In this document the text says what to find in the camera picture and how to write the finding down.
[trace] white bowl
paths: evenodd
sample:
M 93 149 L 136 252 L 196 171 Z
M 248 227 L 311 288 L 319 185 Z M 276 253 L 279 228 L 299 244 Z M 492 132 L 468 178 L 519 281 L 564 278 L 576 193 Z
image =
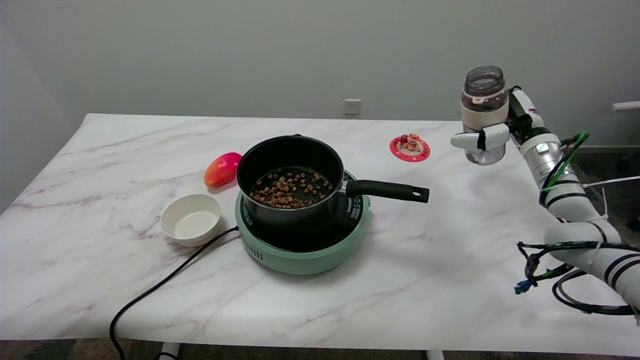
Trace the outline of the white bowl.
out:
M 164 233 L 178 244 L 200 246 L 217 235 L 220 215 L 216 199 L 197 193 L 172 202 L 162 214 L 160 224 Z

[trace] black saucepan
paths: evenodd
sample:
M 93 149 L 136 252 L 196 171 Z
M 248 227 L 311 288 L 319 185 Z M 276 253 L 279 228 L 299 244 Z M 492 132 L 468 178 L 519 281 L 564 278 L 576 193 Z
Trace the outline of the black saucepan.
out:
M 323 198 L 316 195 L 313 203 L 306 204 L 312 194 L 303 195 L 298 189 L 298 197 L 305 200 L 302 208 L 274 208 L 254 199 L 250 194 L 255 196 L 255 191 L 261 186 L 271 186 L 276 182 L 277 179 L 267 179 L 275 173 L 278 176 L 285 174 L 284 177 L 304 173 L 308 176 L 307 181 L 313 174 L 318 174 L 317 182 L 308 183 L 313 187 L 320 186 L 318 191 Z M 258 143 L 244 154 L 236 172 L 251 219 L 256 224 L 281 231 L 293 231 L 326 220 L 332 215 L 340 193 L 348 197 L 372 195 L 416 202 L 429 200 L 427 188 L 373 180 L 343 181 L 343 175 L 342 160 L 335 150 L 319 140 L 300 135 L 279 136 Z

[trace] blue connector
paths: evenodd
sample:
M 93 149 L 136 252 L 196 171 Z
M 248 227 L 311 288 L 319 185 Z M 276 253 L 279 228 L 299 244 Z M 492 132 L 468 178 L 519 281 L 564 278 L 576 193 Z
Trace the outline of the blue connector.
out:
M 520 281 L 518 285 L 513 287 L 513 289 L 516 291 L 516 295 L 520 295 L 521 293 L 526 293 L 527 291 L 529 291 L 529 288 L 531 288 L 531 285 L 533 285 L 531 281 L 524 280 L 524 281 Z

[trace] pot handle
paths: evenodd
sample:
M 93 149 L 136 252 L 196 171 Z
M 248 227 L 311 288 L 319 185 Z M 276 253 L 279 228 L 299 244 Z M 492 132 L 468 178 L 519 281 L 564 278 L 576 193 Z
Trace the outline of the pot handle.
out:
M 429 189 L 375 180 L 349 181 L 344 189 L 348 197 L 371 195 L 389 199 L 429 202 Z

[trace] power outlet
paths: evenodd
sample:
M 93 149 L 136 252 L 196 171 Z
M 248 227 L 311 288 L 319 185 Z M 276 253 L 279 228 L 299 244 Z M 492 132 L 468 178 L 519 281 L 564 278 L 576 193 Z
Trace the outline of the power outlet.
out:
M 358 115 L 362 112 L 362 100 L 361 99 L 345 99 L 344 100 L 344 114 L 345 115 Z

